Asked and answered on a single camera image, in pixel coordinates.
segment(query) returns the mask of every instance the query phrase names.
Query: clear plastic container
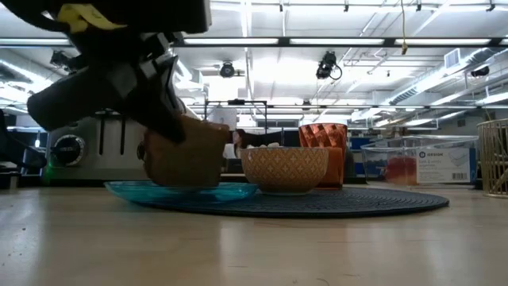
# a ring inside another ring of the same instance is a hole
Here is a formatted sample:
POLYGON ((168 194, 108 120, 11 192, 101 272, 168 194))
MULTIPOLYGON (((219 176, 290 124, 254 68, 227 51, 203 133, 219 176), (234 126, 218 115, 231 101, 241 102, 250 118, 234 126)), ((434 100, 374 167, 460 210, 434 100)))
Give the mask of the clear plastic container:
POLYGON ((361 146, 365 179, 384 187, 472 187, 477 136, 418 135, 361 146))

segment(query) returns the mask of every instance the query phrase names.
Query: round placemat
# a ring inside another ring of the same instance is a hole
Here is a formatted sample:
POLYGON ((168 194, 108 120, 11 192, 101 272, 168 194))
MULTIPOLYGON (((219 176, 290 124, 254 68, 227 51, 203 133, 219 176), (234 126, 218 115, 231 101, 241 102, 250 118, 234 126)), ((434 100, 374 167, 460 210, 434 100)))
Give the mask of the round placemat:
POLYGON ((448 206, 448 199, 408 191, 345 187, 340 191, 313 191, 280 197, 257 192, 253 197, 222 204, 151 203, 174 211, 255 218, 351 218, 404 215, 448 206))

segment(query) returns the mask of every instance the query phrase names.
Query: teal plate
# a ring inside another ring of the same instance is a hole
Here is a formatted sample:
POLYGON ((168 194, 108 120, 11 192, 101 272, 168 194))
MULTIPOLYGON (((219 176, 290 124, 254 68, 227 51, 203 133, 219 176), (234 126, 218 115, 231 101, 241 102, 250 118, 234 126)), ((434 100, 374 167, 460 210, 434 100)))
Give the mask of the teal plate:
POLYGON ((104 183, 108 191, 133 203, 156 207, 186 203, 227 203, 247 199, 257 185, 220 183, 217 187, 161 187, 151 181, 117 181, 104 183))

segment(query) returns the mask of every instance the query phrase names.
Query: woven bowl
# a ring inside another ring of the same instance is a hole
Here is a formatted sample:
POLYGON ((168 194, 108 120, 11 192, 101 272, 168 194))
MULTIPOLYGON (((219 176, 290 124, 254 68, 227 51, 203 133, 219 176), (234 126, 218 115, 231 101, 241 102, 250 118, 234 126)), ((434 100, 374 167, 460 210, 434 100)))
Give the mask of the woven bowl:
POLYGON ((326 174, 328 150, 323 148, 254 148, 241 151, 247 180, 268 195, 305 195, 326 174))

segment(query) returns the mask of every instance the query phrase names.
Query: desk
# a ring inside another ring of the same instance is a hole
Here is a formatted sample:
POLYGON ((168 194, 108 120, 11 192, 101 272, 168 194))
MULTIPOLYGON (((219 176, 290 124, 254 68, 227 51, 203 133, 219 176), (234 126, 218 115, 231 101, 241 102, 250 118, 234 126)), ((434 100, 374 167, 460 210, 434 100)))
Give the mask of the desk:
POLYGON ((139 207, 104 188, 0 191, 5 286, 478 286, 508 281, 508 200, 295 220, 139 207))

